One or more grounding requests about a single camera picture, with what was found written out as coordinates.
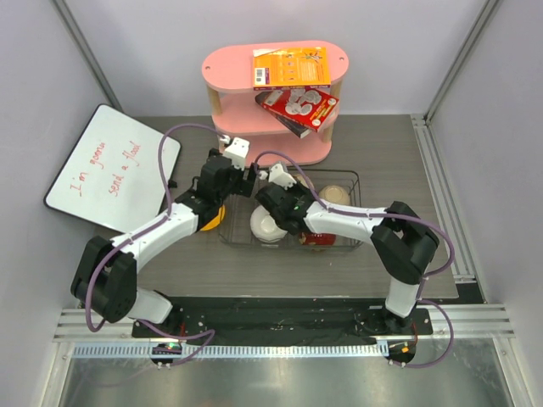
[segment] robotic arm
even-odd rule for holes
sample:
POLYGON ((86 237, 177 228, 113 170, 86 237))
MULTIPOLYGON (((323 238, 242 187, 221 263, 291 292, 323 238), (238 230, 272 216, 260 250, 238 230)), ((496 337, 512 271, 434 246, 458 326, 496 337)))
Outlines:
POLYGON ((111 323, 128 316, 162 324, 171 313, 171 301, 160 293, 137 287, 137 273, 162 250, 213 220, 229 195, 249 197, 253 191, 255 170, 245 170, 249 142, 240 138, 227 142, 223 154, 214 148, 210 150, 200 177, 193 178, 193 185, 176 199, 169 215, 166 211, 111 241, 102 237, 91 239, 81 257, 71 293, 86 302, 93 272, 107 254, 122 247, 99 272, 92 290, 92 309, 111 323))
POLYGON ((417 217, 417 214, 402 202, 394 202, 388 208, 365 209, 324 201, 325 209, 281 163, 271 167, 268 180, 256 199, 281 229, 292 235, 332 233, 375 247, 391 276, 384 322, 391 328, 397 324, 409 325, 423 274, 434 257, 439 239, 426 226, 384 216, 417 217))

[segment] pink shelf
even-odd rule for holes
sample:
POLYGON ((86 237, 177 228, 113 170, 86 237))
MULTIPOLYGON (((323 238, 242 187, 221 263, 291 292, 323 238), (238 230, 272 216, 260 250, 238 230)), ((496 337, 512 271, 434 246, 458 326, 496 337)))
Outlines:
POLYGON ((252 91, 251 70, 253 50, 259 48, 326 47, 332 83, 341 81, 349 68, 343 49, 326 41, 271 42, 267 44, 234 45, 217 49, 202 64, 202 75, 208 86, 218 92, 252 91))
MULTIPOLYGON (((268 135, 267 137, 246 137, 246 139, 250 142, 248 164, 255 161, 256 156, 265 150, 277 150, 285 153, 299 164, 316 164, 323 161, 332 148, 332 142, 323 142, 321 135, 315 132, 302 139, 290 132, 268 135)), ((267 167, 280 159, 275 155, 265 155, 258 164, 267 167)))
MULTIPOLYGON (((222 114, 213 114, 217 130, 228 136, 264 136, 288 132, 287 128, 255 102, 258 92, 235 93, 221 98, 222 114)), ((319 132, 333 124, 339 106, 319 132)))

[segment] shelf bottom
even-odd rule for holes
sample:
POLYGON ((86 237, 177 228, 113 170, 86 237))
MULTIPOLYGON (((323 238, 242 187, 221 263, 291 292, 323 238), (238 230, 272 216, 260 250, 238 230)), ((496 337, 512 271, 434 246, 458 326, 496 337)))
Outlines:
MULTIPOLYGON (((247 163, 255 161, 256 156, 266 150, 276 150, 287 154, 300 165, 316 164, 323 161, 332 148, 332 142, 323 142, 322 134, 312 132, 300 139, 292 133, 270 134, 265 136, 244 136, 250 142, 247 163)), ((258 164, 268 167, 281 159, 272 154, 263 156, 258 164)))

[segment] yellow plate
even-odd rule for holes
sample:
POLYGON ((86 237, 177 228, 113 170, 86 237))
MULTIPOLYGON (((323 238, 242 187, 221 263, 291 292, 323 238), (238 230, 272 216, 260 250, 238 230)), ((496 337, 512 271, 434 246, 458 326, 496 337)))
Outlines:
POLYGON ((202 229, 200 229, 201 231, 210 231, 211 229, 215 229, 216 227, 218 227, 222 220, 224 219, 224 216, 227 214, 227 209, 225 208, 224 205, 221 206, 221 208, 219 209, 219 214, 213 218, 213 220, 208 223, 206 226, 204 226, 202 229))

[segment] wire basket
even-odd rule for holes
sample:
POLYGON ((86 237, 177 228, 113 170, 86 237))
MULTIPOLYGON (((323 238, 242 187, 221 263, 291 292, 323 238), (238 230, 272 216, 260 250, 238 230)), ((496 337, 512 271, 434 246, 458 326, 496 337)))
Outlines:
MULTIPOLYGON (((292 175, 296 172, 289 169, 292 175)), ((336 185, 349 192, 350 205, 361 206, 360 178, 354 171, 348 170, 307 170, 305 174, 310 178, 317 192, 329 185, 336 185)), ((348 237, 336 236, 333 245, 304 245, 299 236, 287 234, 283 239, 274 243, 264 243, 253 235, 249 221, 251 214, 259 206, 255 194, 267 184, 267 181, 257 179, 251 198, 232 195, 225 202, 227 215, 219 226, 219 237, 228 245, 234 247, 261 247, 283 248, 299 250, 351 250, 359 247, 362 242, 348 237)))

